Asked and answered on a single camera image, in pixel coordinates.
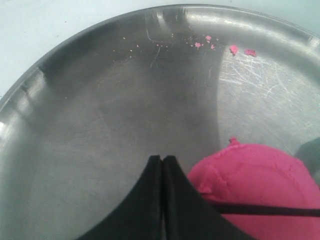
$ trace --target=white surface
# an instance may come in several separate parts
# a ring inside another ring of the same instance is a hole
[[[0,96],[39,58],[79,31],[138,9],[215,4],[285,19],[320,34],[316,0],[0,0]]]

